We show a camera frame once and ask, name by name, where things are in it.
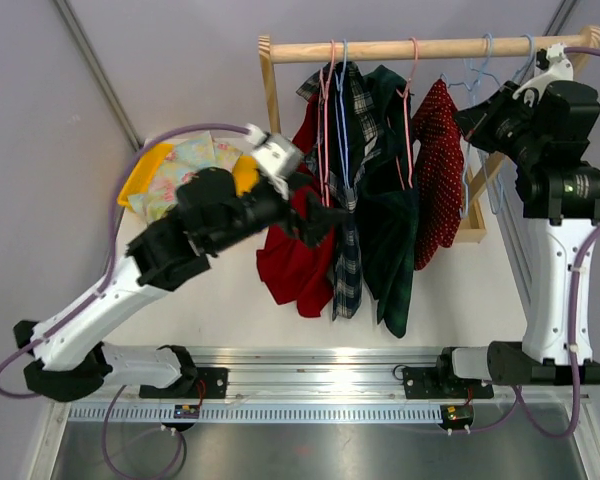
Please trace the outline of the blue hanger with dotted skirt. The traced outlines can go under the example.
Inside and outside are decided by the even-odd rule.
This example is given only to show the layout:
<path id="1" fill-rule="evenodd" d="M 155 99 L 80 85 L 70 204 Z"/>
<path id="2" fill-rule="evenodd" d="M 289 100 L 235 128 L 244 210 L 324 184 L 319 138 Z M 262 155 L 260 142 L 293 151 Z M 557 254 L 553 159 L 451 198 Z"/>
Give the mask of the blue hanger with dotted skirt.
<path id="1" fill-rule="evenodd" d="M 491 33 L 483 35 L 483 39 L 486 42 L 486 56 L 482 61 L 479 68 L 473 66 L 473 60 L 471 58 L 465 58 L 463 65 L 465 68 L 465 79 L 459 82 L 450 82 L 448 77 L 442 73 L 440 79 L 443 81 L 444 86 L 450 87 L 463 87 L 468 96 L 469 105 L 471 108 L 476 106 L 477 92 L 481 86 L 482 78 L 486 75 L 487 65 L 493 54 L 493 42 L 494 38 Z M 462 135 L 465 139 L 472 139 L 476 125 L 479 122 L 479 117 L 475 112 L 471 113 L 469 109 L 462 111 L 460 114 Z M 466 144 L 466 151 L 463 156 L 463 169 L 461 173 L 461 187 L 462 187 L 462 204 L 459 208 L 459 216 L 461 220 L 464 220 L 469 213 L 469 154 L 471 149 L 471 143 Z"/>

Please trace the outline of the red polka dot skirt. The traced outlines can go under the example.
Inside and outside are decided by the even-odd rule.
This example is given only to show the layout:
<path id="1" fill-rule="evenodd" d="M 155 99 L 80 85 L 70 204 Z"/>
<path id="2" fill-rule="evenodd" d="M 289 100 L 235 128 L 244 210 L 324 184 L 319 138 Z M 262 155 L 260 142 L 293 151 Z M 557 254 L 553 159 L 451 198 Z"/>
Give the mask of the red polka dot skirt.
<path id="1" fill-rule="evenodd" d="M 425 95 L 412 118 L 419 144 L 415 162 L 419 223 L 415 268 L 424 269 L 439 248 L 453 245 L 461 219 L 463 153 L 454 122 L 456 105 L 441 79 Z"/>

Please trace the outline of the pastel floral skirt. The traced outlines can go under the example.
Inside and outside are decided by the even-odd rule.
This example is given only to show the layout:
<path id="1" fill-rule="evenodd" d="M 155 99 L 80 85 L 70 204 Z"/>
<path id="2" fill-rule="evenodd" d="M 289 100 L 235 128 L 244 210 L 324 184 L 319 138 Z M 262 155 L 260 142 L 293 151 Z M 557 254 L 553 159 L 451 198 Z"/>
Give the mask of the pastel floral skirt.
<path id="1" fill-rule="evenodd" d="M 176 190 L 200 170 L 230 170 L 241 155 L 240 149 L 215 139 L 210 131 L 161 142 L 137 162 L 117 202 L 152 223 L 176 205 Z"/>

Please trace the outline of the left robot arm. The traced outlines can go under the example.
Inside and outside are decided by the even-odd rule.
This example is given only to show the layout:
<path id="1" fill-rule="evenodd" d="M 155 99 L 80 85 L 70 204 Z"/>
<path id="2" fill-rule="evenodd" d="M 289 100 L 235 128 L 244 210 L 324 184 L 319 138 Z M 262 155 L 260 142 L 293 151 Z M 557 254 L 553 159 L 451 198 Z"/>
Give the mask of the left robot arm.
<path id="1" fill-rule="evenodd" d="M 33 360 L 23 370 L 28 389 L 58 401 L 83 399 L 105 385 L 136 386 L 143 398 L 198 398 L 205 391 L 189 350 L 120 346 L 105 337 L 133 314 L 208 271 L 210 258 L 277 225 L 308 247 L 319 245 L 344 222 L 310 193 L 300 214 L 262 178 L 238 195 L 232 174 L 206 168 L 176 190 L 177 203 L 129 242 L 101 284 L 56 317 L 22 320 L 14 328 L 19 347 Z"/>

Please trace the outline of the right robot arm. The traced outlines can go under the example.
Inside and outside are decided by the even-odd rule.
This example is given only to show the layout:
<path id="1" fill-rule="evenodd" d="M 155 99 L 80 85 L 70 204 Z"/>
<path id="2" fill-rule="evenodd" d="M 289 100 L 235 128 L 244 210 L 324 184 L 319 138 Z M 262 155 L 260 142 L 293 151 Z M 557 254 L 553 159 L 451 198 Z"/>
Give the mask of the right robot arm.
<path id="1" fill-rule="evenodd" d="M 600 114 L 597 91 L 573 80 L 543 87 L 505 82 L 489 99 L 454 115 L 470 145 L 516 168 L 515 189 L 532 238 L 532 292 L 519 341 L 444 348 L 426 380 L 403 369 L 409 398 L 456 398 L 471 384 L 600 385 L 588 331 L 590 265 L 600 228 L 600 170 L 584 160 Z"/>

